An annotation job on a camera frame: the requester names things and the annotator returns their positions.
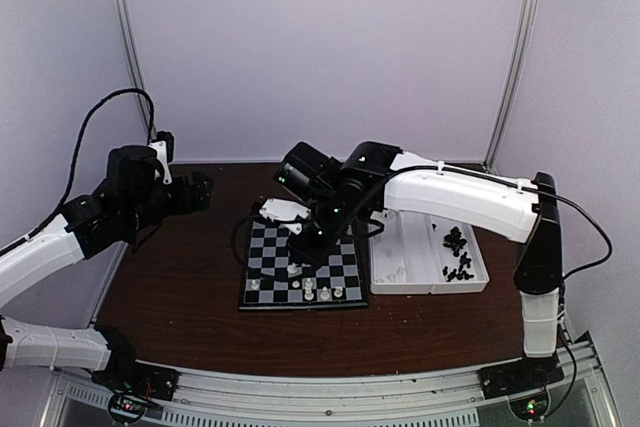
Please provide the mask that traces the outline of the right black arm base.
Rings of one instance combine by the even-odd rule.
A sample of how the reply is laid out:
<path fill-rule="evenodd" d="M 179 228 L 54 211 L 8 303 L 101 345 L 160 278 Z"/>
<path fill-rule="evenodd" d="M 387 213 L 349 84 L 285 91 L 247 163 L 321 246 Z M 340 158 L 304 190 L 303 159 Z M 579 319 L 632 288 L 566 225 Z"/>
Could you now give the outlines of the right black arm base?
<path fill-rule="evenodd" d="M 543 389 L 565 379 L 556 346 L 540 355 L 522 350 L 520 358 L 480 368 L 477 376 L 486 400 Z"/>

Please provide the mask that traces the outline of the black grey chess board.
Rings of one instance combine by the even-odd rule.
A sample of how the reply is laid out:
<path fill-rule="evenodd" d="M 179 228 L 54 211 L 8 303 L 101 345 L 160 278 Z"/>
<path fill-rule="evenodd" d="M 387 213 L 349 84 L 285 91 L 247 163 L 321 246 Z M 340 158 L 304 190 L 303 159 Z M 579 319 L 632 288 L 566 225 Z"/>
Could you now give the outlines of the black grey chess board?
<path fill-rule="evenodd" d="M 303 309 L 366 308 L 368 288 L 359 256 L 359 245 L 352 235 L 343 236 L 330 250 L 327 263 L 321 267 L 295 264 L 289 258 L 287 241 L 290 232 L 251 223 L 246 235 L 242 260 L 242 280 L 238 309 L 241 311 L 276 311 Z M 287 266 L 295 264 L 297 273 L 289 276 Z M 314 280 L 315 299 L 303 299 L 304 281 Z M 251 289 L 251 280 L 259 279 L 260 288 Z M 294 289 L 291 283 L 299 280 Z M 327 301 L 319 299 L 323 287 L 331 291 Z M 336 298 L 334 289 L 344 288 L 344 296 Z"/>

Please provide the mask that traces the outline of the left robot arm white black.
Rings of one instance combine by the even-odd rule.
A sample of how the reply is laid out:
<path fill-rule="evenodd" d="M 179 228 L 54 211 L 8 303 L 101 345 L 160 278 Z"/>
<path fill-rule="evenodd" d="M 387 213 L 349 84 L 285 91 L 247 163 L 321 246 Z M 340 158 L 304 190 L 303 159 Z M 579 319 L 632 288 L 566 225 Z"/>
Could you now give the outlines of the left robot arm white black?
<path fill-rule="evenodd" d="M 116 243 L 141 245 L 139 233 L 160 227 L 168 217 L 208 209 L 213 180 L 199 171 L 176 177 L 169 161 L 165 141 L 112 150 L 105 178 L 93 193 L 64 201 L 42 228 L 2 249 L 2 304 Z M 144 380 L 135 358 L 131 344 L 114 328 L 65 329 L 1 319 L 2 368 L 105 372 L 121 390 L 133 391 Z"/>

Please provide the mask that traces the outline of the white queen chess piece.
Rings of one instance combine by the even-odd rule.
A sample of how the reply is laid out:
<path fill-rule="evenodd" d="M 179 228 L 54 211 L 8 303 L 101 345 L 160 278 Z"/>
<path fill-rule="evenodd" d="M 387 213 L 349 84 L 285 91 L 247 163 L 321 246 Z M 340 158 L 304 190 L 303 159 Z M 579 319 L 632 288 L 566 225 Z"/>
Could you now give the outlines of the white queen chess piece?
<path fill-rule="evenodd" d="M 312 284 L 304 285 L 303 299 L 307 302 L 311 302 L 315 299 L 315 290 Z"/>

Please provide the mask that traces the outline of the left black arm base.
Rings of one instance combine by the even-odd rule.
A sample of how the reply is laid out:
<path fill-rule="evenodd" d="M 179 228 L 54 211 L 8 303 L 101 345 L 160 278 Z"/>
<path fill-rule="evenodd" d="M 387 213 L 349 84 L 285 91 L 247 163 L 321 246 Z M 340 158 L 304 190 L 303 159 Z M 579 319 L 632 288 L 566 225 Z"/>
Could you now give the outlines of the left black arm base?
<path fill-rule="evenodd" d="M 111 351 L 106 367 L 91 372 L 96 383 L 112 391 L 162 401 L 174 398 L 179 376 L 175 369 L 138 361 L 131 349 Z"/>

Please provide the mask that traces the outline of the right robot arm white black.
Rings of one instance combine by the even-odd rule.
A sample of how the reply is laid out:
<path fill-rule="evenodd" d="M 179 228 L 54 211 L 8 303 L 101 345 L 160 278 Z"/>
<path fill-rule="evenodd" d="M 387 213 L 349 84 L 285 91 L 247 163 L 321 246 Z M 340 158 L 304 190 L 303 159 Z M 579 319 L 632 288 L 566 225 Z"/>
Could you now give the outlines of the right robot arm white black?
<path fill-rule="evenodd" d="M 445 231 L 481 228 L 515 242 L 525 357 L 513 366 L 519 387 L 535 387 L 551 371 L 560 318 L 562 246 L 555 183 L 504 178 L 431 161 L 397 146 L 367 141 L 345 160 L 299 143 L 276 181 L 290 198 L 268 199 L 262 217 L 284 225 L 296 264 L 318 267 L 356 220 L 373 224 L 371 290 L 447 293 Z"/>

